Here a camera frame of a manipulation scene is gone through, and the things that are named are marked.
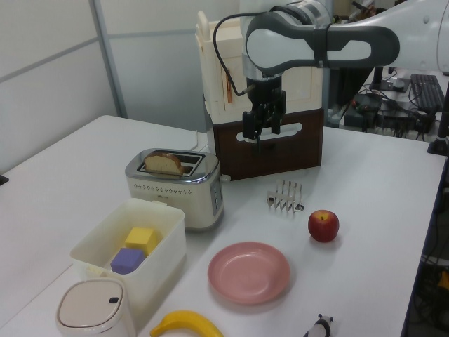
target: toast rack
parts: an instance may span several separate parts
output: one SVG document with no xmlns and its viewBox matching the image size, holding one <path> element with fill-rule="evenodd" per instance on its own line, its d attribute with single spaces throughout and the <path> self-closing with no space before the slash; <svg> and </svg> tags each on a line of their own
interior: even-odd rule
<svg viewBox="0 0 449 337">
<path fill-rule="evenodd" d="M 293 212 L 303 211 L 304 205 L 301 204 L 302 184 L 299 185 L 300 200 L 296 203 L 296 190 L 298 184 L 278 179 L 276 181 L 276 191 L 268 191 L 267 193 L 268 207 L 274 206 L 275 209 L 279 207 L 281 210 L 286 208 L 287 212 L 289 212 L 289 210 L 293 210 Z"/>
</svg>

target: keyboard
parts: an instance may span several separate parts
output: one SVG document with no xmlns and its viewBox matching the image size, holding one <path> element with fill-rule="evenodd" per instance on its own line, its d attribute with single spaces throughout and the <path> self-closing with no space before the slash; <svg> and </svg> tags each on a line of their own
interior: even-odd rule
<svg viewBox="0 0 449 337">
<path fill-rule="evenodd" d="M 437 111 L 443 111 L 444 95 L 435 75 L 413 74 L 410 83 L 418 110 L 429 114 L 437 107 Z"/>
</svg>

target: toast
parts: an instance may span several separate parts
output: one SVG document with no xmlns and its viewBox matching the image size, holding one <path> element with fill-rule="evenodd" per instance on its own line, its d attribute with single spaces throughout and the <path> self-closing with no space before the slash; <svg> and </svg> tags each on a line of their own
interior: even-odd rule
<svg viewBox="0 0 449 337">
<path fill-rule="evenodd" d="M 145 159 L 145 170 L 148 172 L 158 172 L 167 174 L 182 175 L 185 172 L 181 161 L 173 154 L 153 151 Z"/>
</svg>

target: pink plate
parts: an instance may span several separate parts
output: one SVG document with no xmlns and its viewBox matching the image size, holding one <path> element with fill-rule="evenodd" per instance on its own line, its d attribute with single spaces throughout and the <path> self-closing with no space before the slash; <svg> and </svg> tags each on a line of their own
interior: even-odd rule
<svg viewBox="0 0 449 337">
<path fill-rule="evenodd" d="M 286 257 L 273 246 L 240 242 L 219 251 L 208 268 L 210 285 L 240 304 L 259 304 L 278 296 L 290 281 Z"/>
</svg>

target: toaster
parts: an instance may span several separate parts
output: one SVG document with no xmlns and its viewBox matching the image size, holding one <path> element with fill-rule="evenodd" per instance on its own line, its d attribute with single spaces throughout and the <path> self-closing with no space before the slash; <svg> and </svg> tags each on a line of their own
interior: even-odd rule
<svg viewBox="0 0 449 337">
<path fill-rule="evenodd" d="M 145 157 L 154 151 L 176 156 L 184 167 L 184 173 L 147 171 Z M 148 149 L 131 160 L 125 174 L 131 197 L 159 201 L 181 209 L 185 213 L 186 230 L 207 230 L 219 223 L 223 196 L 220 166 L 214 154 Z"/>
</svg>

